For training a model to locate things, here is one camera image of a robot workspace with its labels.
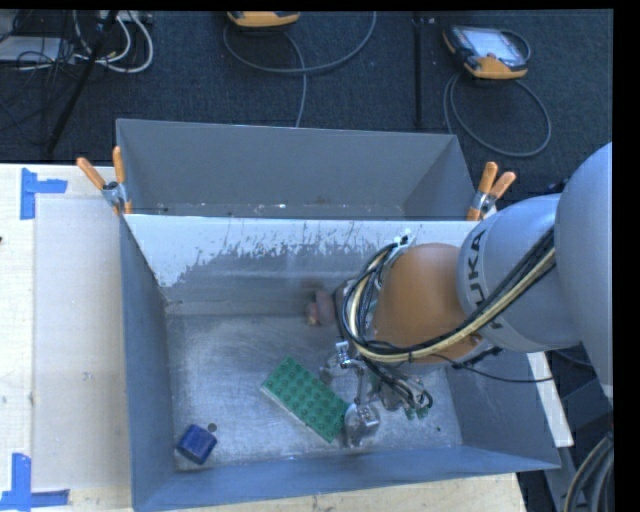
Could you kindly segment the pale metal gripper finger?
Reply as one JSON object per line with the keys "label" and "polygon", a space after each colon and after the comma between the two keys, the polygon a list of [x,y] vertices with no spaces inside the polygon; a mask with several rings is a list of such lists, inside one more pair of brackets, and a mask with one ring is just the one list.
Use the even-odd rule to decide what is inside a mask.
{"label": "pale metal gripper finger", "polygon": [[357,406],[357,433],[359,436],[373,435],[380,425],[380,416],[373,405]]}
{"label": "pale metal gripper finger", "polygon": [[358,413],[358,405],[352,403],[344,413],[343,446],[356,448],[361,442],[361,420]]}

